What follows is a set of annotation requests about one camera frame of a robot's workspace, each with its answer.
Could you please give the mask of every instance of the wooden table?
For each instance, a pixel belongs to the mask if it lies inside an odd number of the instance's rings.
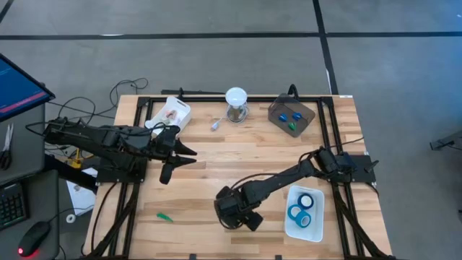
[[[115,125],[133,125],[137,96],[121,97]],[[292,138],[267,119],[270,103],[249,103],[246,120],[233,124],[224,119],[217,131],[211,125],[222,117],[225,103],[189,103],[192,119],[180,134],[181,141],[197,151],[197,163],[177,168],[168,185],[159,182],[162,164],[151,161],[145,182],[141,185],[132,238],[130,259],[342,259],[339,228],[331,185],[317,178],[302,179],[295,184],[321,190],[326,197],[323,240],[311,243],[288,237],[284,216],[289,186],[274,192],[256,210],[264,221],[256,232],[246,227],[225,230],[218,222],[213,201],[223,186],[254,173],[278,173],[297,163],[298,157],[319,148],[323,143],[319,117],[298,138]],[[316,113],[314,103],[305,103]],[[342,142],[362,136],[361,127],[350,97],[334,96],[336,117]],[[163,106],[156,103],[152,115]],[[331,122],[324,108],[331,143]],[[351,154],[363,154],[363,141],[344,145]],[[97,192],[95,210],[87,233],[84,252],[90,251],[90,238],[97,210],[110,183]],[[376,193],[365,184],[352,184],[359,223],[376,245],[391,254],[383,217]],[[113,224],[120,184],[108,196],[95,231],[95,245]],[[156,217],[162,212],[169,223]],[[351,228],[346,221],[349,245],[356,254]],[[121,253],[125,224],[121,228],[117,252]]]

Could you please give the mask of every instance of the white box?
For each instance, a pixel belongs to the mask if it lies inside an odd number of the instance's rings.
[[[311,215],[311,223],[305,228],[299,227],[294,220],[287,216],[290,206],[297,203],[298,197],[304,193],[312,196],[314,205],[305,211]],[[291,238],[299,238],[305,241],[320,242],[323,240],[324,229],[324,193],[314,188],[305,188],[293,185],[287,195],[286,217],[284,221],[286,234]]]
[[[159,123],[162,117],[167,113],[167,111],[177,111],[177,118],[179,118],[179,122],[173,122],[180,127],[180,131],[182,131],[186,125],[191,120],[191,107],[185,104],[183,101],[177,99],[176,97],[167,97],[167,102],[165,102],[164,107],[157,113],[151,120],[148,120],[144,123],[146,128],[152,128],[157,123]],[[160,134],[163,129],[155,129],[152,133]]]

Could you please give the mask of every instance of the blue tape roll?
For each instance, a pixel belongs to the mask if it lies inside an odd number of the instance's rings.
[[[306,228],[311,223],[311,215],[302,210],[295,218],[295,223],[301,228]]]
[[[298,216],[298,214],[300,212],[302,212],[303,209],[300,205],[298,204],[293,204],[292,206],[289,207],[289,209],[287,210],[287,215],[289,215],[289,218],[291,220],[295,220],[295,218]]]
[[[314,205],[315,200],[309,194],[302,194],[298,197],[297,203],[302,209],[309,209]]]

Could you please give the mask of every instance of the tape roll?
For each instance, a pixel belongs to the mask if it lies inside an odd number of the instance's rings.
[[[75,215],[74,214],[68,214],[67,217],[66,217],[66,222],[69,223],[69,224],[72,224],[75,222]]]
[[[289,207],[289,209],[287,210],[287,215],[289,215],[289,218],[291,220],[295,220],[295,218],[298,216],[298,214],[300,212],[302,212],[303,209],[300,205],[298,204],[294,204],[292,206]]]
[[[306,228],[311,223],[311,215],[302,210],[300,213],[297,214],[295,222],[299,227]]]
[[[297,203],[302,209],[309,209],[314,205],[315,200],[309,194],[302,194],[298,197]]]

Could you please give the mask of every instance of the monitor screen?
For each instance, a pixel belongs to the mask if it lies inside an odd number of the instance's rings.
[[[0,122],[51,98],[53,93],[0,54]]]

